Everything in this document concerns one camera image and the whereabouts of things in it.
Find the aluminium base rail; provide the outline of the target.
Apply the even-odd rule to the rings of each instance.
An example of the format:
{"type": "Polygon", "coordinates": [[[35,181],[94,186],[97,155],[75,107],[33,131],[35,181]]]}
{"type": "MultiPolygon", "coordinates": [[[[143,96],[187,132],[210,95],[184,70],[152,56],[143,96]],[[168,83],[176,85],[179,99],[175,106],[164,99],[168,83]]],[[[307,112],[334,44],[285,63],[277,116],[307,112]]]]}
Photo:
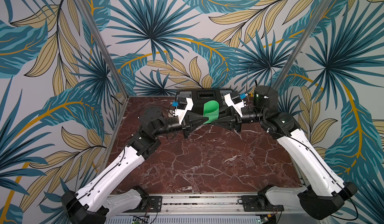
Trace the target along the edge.
{"type": "Polygon", "coordinates": [[[245,211],[244,193],[153,194],[148,212],[124,212],[108,224],[131,224],[133,216],[145,216],[149,224],[326,224],[303,210],[285,206],[245,211]]]}

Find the small circuit board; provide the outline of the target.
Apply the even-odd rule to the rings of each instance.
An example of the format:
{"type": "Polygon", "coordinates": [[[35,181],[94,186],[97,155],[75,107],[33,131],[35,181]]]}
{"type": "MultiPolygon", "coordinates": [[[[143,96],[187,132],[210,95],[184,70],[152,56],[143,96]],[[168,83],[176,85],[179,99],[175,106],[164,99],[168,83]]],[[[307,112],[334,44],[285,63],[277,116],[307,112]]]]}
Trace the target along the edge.
{"type": "Polygon", "coordinates": [[[133,216],[132,224],[149,224],[150,220],[145,216],[133,216]]]}

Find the black plastic toolbox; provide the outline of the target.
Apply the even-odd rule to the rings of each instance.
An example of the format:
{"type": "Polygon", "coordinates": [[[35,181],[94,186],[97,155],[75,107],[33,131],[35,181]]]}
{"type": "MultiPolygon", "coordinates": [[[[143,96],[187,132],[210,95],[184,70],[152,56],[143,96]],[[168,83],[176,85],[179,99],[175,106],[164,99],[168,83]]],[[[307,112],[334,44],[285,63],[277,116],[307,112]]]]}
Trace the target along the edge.
{"type": "Polygon", "coordinates": [[[177,91],[175,101],[179,101],[179,97],[191,98],[193,100],[193,107],[191,112],[202,115],[204,112],[204,104],[209,101],[216,101],[219,103],[219,113],[224,113],[228,106],[225,102],[224,96],[232,93],[232,89],[191,89],[177,91]]]}

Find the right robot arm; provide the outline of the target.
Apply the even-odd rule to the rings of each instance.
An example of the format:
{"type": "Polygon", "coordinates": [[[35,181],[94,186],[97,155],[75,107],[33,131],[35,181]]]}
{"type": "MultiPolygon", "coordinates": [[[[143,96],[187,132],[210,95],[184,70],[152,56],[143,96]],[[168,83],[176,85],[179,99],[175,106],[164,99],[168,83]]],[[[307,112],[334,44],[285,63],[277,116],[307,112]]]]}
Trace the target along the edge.
{"type": "Polygon", "coordinates": [[[226,114],[212,123],[240,131],[243,124],[259,123],[291,156],[307,178],[309,185],[301,188],[267,187],[261,192],[273,206],[291,206],[309,216],[323,220],[337,212],[357,192],[352,182],[339,177],[309,142],[295,118],[279,111],[278,92],[268,86],[254,90],[253,106],[245,104],[245,94],[221,91],[226,114]]]}

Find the left aluminium frame post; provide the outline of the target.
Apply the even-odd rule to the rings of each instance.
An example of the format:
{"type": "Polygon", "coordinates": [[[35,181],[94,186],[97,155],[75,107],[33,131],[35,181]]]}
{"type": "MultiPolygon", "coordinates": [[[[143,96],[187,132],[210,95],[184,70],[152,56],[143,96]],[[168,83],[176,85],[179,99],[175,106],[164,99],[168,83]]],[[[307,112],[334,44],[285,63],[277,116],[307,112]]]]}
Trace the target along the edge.
{"type": "Polygon", "coordinates": [[[95,22],[95,19],[92,16],[91,10],[87,7],[87,3],[85,0],[74,0],[74,1],[75,1],[75,4],[77,5],[77,7],[79,8],[79,11],[83,15],[83,18],[84,18],[84,20],[85,20],[85,22],[86,22],[86,24],[90,30],[90,33],[94,37],[95,43],[98,46],[100,52],[102,53],[102,56],[105,59],[106,64],[109,67],[113,78],[116,80],[118,88],[122,92],[124,99],[126,101],[128,101],[129,95],[125,89],[123,82],[121,81],[121,78],[119,77],[117,68],[116,68],[116,66],[113,62],[113,59],[112,59],[112,57],[111,57],[111,55],[107,49],[107,46],[105,45],[105,42],[102,38],[102,35],[101,35],[101,33],[97,27],[97,24],[95,22]]]}

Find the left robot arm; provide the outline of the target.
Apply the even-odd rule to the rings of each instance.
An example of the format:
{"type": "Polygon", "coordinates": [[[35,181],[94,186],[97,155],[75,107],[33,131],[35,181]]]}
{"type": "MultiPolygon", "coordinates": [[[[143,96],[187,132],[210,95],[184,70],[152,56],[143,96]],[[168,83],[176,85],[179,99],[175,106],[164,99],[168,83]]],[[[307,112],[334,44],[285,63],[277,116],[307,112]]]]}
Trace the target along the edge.
{"type": "Polygon", "coordinates": [[[128,138],[121,153],[97,177],[76,192],[67,191],[61,202],[72,224],[103,224],[123,212],[147,212],[149,195],[135,186],[110,197],[111,192],[160,146],[160,135],[183,132],[187,137],[208,121],[204,107],[179,104],[172,117],[164,117],[161,107],[150,105],[140,115],[138,131],[128,138]]]}

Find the aluminium frame post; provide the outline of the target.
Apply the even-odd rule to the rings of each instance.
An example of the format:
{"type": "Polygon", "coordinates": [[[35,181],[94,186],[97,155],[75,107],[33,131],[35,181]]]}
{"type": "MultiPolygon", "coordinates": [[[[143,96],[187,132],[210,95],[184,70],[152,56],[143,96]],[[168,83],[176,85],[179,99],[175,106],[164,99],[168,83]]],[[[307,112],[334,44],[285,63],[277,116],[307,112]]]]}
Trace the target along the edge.
{"type": "Polygon", "coordinates": [[[87,7],[87,3],[85,0],[74,0],[74,1],[75,1],[75,4],[77,5],[77,7],[79,8],[79,11],[83,15],[83,18],[84,18],[84,20],[85,20],[85,22],[86,22],[86,24],[90,30],[90,33],[94,37],[95,43],[98,46],[100,52],[102,53],[102,56],[105,59],[106,64],[109,67],[113,78],[116,80],[118,88],[122,92],[124,99],[126,101],[128,101],[129,95],[125,89],[123,82],[121,81],[121,78],[119,77],[117,68],[116,68],[116,66],[113,62],[113,59],[112,59],[112,57],[111,57],[111,55],[107,49],[107,46],[105,45],[105,42],[102,38],[102,35],[101,35],[101,33],[97,27],[97,24],[95,22],[95,19],[92,16],[91,10],[87,7]]]}
{"type": "Polygon", "coordinates": [[[295,45],[295,48],[293,49],[292,53],[290,54],[289,58],[287,59],[287,62],[285,63],[284,67],[281,69],[281,72],[278,76],[278,78],[275,80],[273,84],[273,88],[275,90],[278,90],[280,85],[283,83],[286,75],[288,74],[289,70],[291,69],[294,61],[296,60],[298,54],[300,53],[301,49],[303,48],[306,41],[310,38],[311,34],[313,33],[315,27],[319,23],[319,21],[322,19],[322,16],[327,11],[327,8],[332,0],[320,0],[319,6],[315,9],[313,16],[309,19],[309,22],[304,29],[302,35],[300,36],[297,44],[295,45]]]}

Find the right aluminium frame post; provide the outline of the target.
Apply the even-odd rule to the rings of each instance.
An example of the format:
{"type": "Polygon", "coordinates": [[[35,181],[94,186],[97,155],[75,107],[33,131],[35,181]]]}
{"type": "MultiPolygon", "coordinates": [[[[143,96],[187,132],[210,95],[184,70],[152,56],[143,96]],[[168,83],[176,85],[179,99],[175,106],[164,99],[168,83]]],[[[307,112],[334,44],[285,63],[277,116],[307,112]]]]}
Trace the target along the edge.
{"type": "Polygon", "coordinates": [[[283,83],[286,75],[288,74],[289,70],[291,69],[294,61],[296,60],[298,54],[300,53],[301,49],[303,48],[306,41],[310,38],[311,34],[313,33],[315,27],[319,23],[319,21],[322,19],[322,16],[327,11],[327,8],[332,0],[320,0],[319,6],[315,9],[313,16],[309,19],[309,22],[304,29],[302,35],[300,36],[297,44],[295,45],[295,48],[293,49],[292,53],[290,54],[289,58],[287,59],[287,62],[285,63],[284,67],[281,69],[281,72],[278,76],[278,78],[275,80],[273,84],[273,88],[275,90],[278,90],[280,85],[283,83]]]}

